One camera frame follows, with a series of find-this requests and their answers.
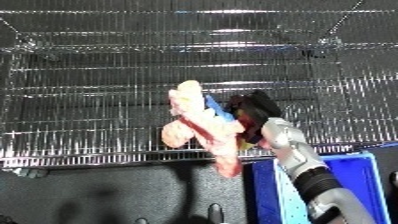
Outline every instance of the metal grid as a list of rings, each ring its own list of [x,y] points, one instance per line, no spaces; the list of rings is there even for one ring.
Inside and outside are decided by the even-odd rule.
[[[211,159],[160,141],[187,79],[224,103],[266,90],[320,153],[396,141],[395,9],[278,2],[0,0],[2,166]]]

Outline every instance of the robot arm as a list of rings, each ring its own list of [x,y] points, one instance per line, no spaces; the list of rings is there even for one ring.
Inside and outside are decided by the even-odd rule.
[[[261,133],[307,204],[313,223],[373,224],[375,221],[309,146],[304,134],[282,118],[269,118]]]
[[[303,132],[280,118],[281,111],[264,92],[234,96],[227,110],[245,126],[242,137],[247,142],[265,139],[307,204],[313,223],[375,223],[354,194],[336,180]]]

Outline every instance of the wire cage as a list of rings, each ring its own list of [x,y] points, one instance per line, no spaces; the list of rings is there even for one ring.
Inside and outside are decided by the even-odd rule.
[[[211,159],[160,140],[189,79],[223,104],[265,90],[319,153],[396,141],[398,7],[378,2],[0,0],[1,167]]]

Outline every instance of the blue bin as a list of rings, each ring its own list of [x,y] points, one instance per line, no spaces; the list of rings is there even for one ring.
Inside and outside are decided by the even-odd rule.
[[[376,160],[371,153],[322,157],[340,183],[364,204],[377,224],[390,224]],[[260,224],[310,224],[306,205],[276,160],[253,165]]]

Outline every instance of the pink plush toy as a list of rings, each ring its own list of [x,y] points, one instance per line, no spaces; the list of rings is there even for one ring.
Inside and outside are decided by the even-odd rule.
[[[238,159],[238,133],[245,129],[238,122],[227,122],[216,116],[213,109],[205,109],[202,87],[197,81],[181,83],[169,91],[171,113],[180,118],[164,126],[163,142],[178,148],[195,137],[202,147],[215,157],[217,171],[225,177],[234,177],[242,170]]]

